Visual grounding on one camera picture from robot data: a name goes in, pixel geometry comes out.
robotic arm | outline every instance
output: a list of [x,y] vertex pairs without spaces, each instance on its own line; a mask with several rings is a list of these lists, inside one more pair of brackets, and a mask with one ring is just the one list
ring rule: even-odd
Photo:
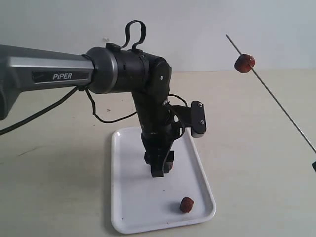
[[[130,50],[122,50],[129,43],[130,25],[136,22],[141,25],[140,40]],[[145,39],[145,24],[131,21],[125,34],[123,46],[107,43],[85,55],[0,45],[0,120],[23,91],[76,86],[88,96],[89,91],[131,92],[142,128],[145,162],[153,177],[163,177],[172,168],[172,144],[185,127],[191,128],[193,137],[205,133],[204,106],[199,101],[193,101],[191,107],[170,105],[171,67],[164,58],[136,48]]]

white tray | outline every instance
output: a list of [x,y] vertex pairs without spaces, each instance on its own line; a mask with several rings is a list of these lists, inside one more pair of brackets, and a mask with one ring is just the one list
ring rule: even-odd
[[[214,197],[189,133],[174,142],[173,168],[163,178],[152,178],[144,161],[140,128],[123,128],[113,134],[111,219],[118,232],[185,226],[214,216]],[[190,213],[179,210],[185,196],[195,202]]]

beige table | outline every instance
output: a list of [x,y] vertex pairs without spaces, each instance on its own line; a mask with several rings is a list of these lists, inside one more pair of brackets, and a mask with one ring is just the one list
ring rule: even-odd
[[[316,70],[260,73],[316,143]],[[0,128],[69,90],[21,94]],[[195,143],[217,213],[210,222],[141,236],[316,236],[316,155],[253,74],[174,73],[171,92],[205,104],[208,131]],[[128,93],[94,98],[103,118],[134,111]],[[110,220],[110,149],[111,134],[127,126],[138,126],[137,117],[102,124],[78,92],[0,137],[0,236],[120,236]]]

white wall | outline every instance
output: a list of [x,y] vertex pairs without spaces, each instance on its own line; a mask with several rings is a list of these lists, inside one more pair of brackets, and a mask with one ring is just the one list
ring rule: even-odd
[[[142,48],[174,71],[233,70],[229,34],[256,68],[316,67],[314,0],[2,0],[0,43],[85,53],[123,44],[125,24],[147,25]],[[132,41],[137,40],[135,27]]]

black cable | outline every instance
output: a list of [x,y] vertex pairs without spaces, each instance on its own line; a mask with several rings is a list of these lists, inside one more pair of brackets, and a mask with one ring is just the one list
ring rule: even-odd
[[90,94],[88,88],[85,89],[85,92],[86,92],[87,96],[89,97],[89,100],[90,100],[90,102],[91,102],[91,104],[92,104],[92,114],[93,114],[100,122],[103,122],[103,123],[114,123],[114,122],[121,121],[121,120],[123,120],[123,119],[127,119],[127,118],[132,117],[133,115],[137,114],[137,112],[134,112],[134,113],[132,113],[132,114],[130,114],[130,115],[127,115],[127,116],[122,117],[122,118],[118,118],[118,119],[116,119],[116,120],[105,121],[105,120],[101,119],[101,118],[96,114],[95,102],[94,102],[94,100],[93,100],[93,98],[92,98],[92,96],[91,96],[91,94]]
[[11,125],[10,127],[7,127],[5,129],[2,129],[0,130],[0,136],[1,135],[4,135],[8,132],[11,132],[25,124],[27,124],[28,122],[31,122],[32,120],[38,118],[39,116],[47,113],[48,111],[56,108],[57,106],[61,105],[62,103],[64,103],[70,96],[72,96],[79,88],[78,87],[75,87],[74,89],[72,89],[71,91],[69,91],[63,98],[61,98],[60,100],[58,100],[57,102],[55,102],[54,104],[46,107],[45,109],[41,110],[41,111],[38,111],[37,113],[29,116],[28,118],[22,120],[22,121],[19,121],[13,125]]
[[174,140],[177,140],[177,139],[181,138],[181,137],[184,135],[184,132],[185,132],[186,127],[185,127],[184,123],[181,121],[179,114],[172,108],[172,106],[171,106],[169,103],[165,104],[165,106],[166,106],[169,110],[171,110],[171,111],[174,113],[175,116],[177,116],[179,122],[181,123],[181,127],[182,127],[181,134],[180,134],[179,136],[177,136],[177,137],[174,138]]
[[170,96],[170,97],[176,97],[176,98],[178,98],[179,100],[181,100],[181,101],[186,105],[186,107],[188,106],[188,103],[185,101],[185,99],[181,98],[180,96],[175,95],[175,94],[169,94],[168,96]]

